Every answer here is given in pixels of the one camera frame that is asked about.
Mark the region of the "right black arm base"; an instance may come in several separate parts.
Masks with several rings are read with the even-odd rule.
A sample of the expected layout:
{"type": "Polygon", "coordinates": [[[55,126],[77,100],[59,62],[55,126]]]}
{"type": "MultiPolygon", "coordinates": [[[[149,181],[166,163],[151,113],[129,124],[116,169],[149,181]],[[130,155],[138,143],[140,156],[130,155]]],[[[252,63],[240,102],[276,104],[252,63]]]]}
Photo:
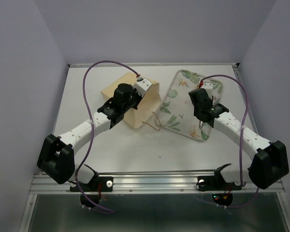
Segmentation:
{"type": "Polygon", "coordinates": [[[221,171],[230,165],[231,164],[228,163],[218,167],[214,170],[213,175],[198,176],[197,183],[195,184],[195,188],[198,191],[215,191],[215,193],[212,194],[214,203],[225,208],[231,206],[233,202],[232,191],[240,191],[242,189],[241,186],[236,185],[234,182],[227,183],[223,179],[221,171]]]}

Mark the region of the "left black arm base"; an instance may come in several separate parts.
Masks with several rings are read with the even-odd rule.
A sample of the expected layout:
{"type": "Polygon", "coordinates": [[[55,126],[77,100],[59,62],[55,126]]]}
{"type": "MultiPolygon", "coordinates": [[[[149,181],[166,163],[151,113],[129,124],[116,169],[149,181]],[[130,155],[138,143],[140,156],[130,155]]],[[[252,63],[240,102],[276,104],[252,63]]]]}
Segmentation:
{"type": "MultiPolygon", "coordinates": [[[[114,178],[112,176],[99,176],[99,174],[92,169],[90,166],[84,164],[85,167],[91,170],[92,174],[94,174],[93,178],[89,183],[84,184],[80,183],[80,186],[84,192],[97,192],[97,195],[88,195],[88,197],[95,203],[99,204],[102,199],[102,192],[112,192],[114,178]]],[[[80,192],[79,188],[76,185],[76,181],[68,181],[70,183],[70,191],[71,192],[80,192]]],[[[85,208],[94,208],[96,207],[94,204],[90,203],[82,194],[80,196],[80,203],[85,208]]]]}

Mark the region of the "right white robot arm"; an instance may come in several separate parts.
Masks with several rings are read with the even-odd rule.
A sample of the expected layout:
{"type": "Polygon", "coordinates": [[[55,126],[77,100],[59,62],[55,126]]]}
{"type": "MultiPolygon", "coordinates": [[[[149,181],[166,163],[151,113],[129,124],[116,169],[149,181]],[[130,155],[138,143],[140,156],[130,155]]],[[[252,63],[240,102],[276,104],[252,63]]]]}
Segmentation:
{"type": "Polygon", "coordinates": [[[267,189],[289,173],[287,150],[281,141],[271,142],[243,126],[228,108],[213,104],[204,88],[190,91],[189,97],[194,116],[231,139],[251,159],[248,166],[226,164],[218,168],[213,176],[215,187],[223,189],[229,183],[246,182],[267,189]]]}

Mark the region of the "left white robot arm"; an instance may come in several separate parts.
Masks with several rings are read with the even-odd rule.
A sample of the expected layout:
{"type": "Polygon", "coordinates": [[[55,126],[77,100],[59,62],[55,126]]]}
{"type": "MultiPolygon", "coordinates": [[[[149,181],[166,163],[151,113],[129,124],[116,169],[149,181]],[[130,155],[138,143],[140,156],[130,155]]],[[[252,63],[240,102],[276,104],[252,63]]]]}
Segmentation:
{"type": "Polygon", "coordinates": [[[119,84],[113,97],[90,114],[88,120],[58,137],[48,135],[37,161],[38,168],[58,184],[79,181],[86,190],[94,190],[98,184],[97,172],[84,162],[75,162],[75,154],[84,145],[91,145],[94,137],[122,121],[127,111],[137,109],[151,86],[146,78],[134,85],[119,84]]]}

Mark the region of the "brown paper bag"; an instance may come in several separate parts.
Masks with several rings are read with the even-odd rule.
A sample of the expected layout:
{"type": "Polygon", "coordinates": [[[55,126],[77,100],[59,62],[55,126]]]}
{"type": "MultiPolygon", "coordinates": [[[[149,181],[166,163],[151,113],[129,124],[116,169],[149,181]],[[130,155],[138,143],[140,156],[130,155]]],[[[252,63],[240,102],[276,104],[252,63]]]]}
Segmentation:
{"type": "MultiPolygon", "coordinates": [[[[153,115],[152,113],[155,113],[161,104],[159,82],[153,79],[148,80],[152,83],[152,86],[137,106],[138,109],[130,109],[124,114],[123,120],[135,129],[141,127],[144,122],[147,122],[147,120],[153,115]]],[[[113,83],[109,84],[101,91],[103,99],[106,101],[113,97],[115,88],[121,83],[134,85],[136,83],[136,75],[132,72],[128,72],[113,83]]]]}

